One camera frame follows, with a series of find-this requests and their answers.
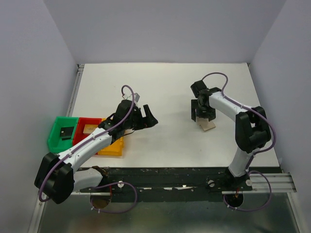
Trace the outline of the beige card holder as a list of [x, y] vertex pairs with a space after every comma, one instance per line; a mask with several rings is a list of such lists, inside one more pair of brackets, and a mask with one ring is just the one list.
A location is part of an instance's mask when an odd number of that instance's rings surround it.
[[204, 132], [216, 127], [216, 125], [212, 121], [209, 121], [207, 118], [197, 118], [196, 122]]

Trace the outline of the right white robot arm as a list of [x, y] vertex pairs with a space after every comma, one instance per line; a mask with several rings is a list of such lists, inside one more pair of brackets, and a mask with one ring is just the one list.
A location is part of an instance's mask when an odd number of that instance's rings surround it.
[[193, 121], [207, 119], [211, 122], [216, 118], [218, 110], [235, 122], [235, 141], [238, 147], [228, 166], [230, 174], [223, 179], [227, 189], [235, 190], [241, 185], [240, 177], [246, 174], [254, 153], [271, 140], [265, 110], [260, 106], [250, 108], [232, 103], [219, 88], [208, 88], [202, 80], [194, 82], [190, 88], [195, 96], [191, 100]]

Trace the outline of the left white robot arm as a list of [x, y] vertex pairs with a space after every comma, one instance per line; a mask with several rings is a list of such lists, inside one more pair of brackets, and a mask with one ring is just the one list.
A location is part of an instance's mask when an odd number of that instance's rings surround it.
[[108, 180], [102, 171], [79, 168], [101, 149], [123, 137], [126, 130], [147, 129], [157, 123], [148, 105], [140, 109], [132, 101], [122, 100], [115, 113], [85, 139], [57, 155], [48, 153], [43, 157], [35, 178], [39, 200], [43, 202], [42, 195], [45, 194], [47, 199], [60, 204], [77, 190], [93, 187], [98, 192], [104, 191]]

